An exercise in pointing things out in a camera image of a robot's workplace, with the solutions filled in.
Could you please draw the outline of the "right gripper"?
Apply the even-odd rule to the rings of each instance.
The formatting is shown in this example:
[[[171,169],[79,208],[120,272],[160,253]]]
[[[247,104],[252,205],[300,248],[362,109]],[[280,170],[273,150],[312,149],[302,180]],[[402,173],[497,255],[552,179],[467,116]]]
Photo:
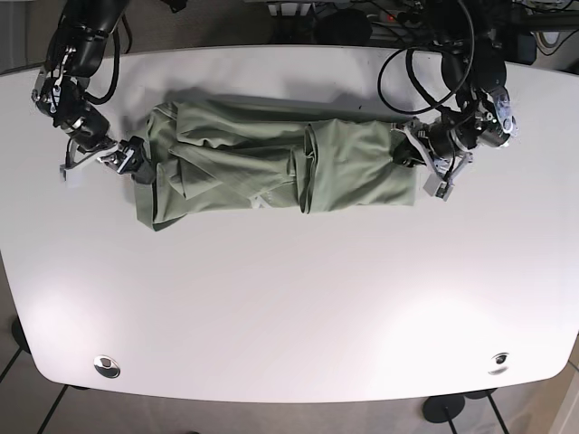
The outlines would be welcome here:
[[[69,138],[60,179],[65,186],[80,186],[84,168],[95,161],[119,175],[130,174],[136,184],[155,182],[155,169],[145,156],[139,137],[115,140],[109,136],[110,123],[85,96],[75,79],[50,74],[37,76],[31,99],[53,126]]]

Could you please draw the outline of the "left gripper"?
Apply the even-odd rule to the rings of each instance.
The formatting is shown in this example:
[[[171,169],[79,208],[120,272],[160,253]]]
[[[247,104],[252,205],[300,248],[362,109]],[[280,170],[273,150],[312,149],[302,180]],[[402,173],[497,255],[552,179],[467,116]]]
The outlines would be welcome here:
[[[479,146],[504,147],[517,134],[507,89],[490,93],[461,90],[456,95],[459,109],[445,109],[431,124],[413,119],[397,125],[392,135],[390,156],[397,165],[413,168],[427,166],[430,174],[423,190],[447,202],[453,178],[472,161]]]

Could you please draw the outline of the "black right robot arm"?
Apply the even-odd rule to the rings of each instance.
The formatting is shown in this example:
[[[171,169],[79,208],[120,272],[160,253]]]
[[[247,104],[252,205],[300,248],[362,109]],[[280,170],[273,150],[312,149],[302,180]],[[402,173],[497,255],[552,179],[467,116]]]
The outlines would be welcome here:
[[[68,136],[63,178],[97,160],[138,184],[152,184],[156,171],[147,157],[144,140],[109,136],[109,121],[97,107],[109,102],[120,73],[119,23],[125,20],[127,1],[68,1],[51,38],[31,99]],[[109,89],[97,97],[88,91],[109,41],[113,42],[113,70]]]

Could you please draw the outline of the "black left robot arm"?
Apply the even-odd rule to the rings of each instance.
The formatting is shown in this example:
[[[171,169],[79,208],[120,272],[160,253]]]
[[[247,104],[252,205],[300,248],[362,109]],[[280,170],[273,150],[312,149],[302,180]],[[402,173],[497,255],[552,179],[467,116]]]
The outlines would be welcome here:
[[[426,40],[400,49],[404,67],[426,108],[407,110],[389,104],[408,121],[395,126],[404,134],[394,150],[398,165],[424,165],[424,185],[432,197],[447,200],[456,176],[473,161],[479,146],[500,148],[518,132],[508,90],[507,66],[481,1],[422,1],[420,22]],[[441,55],[441,77],[448,89],[441,99],[419,82],[413,65],[418,51]]]

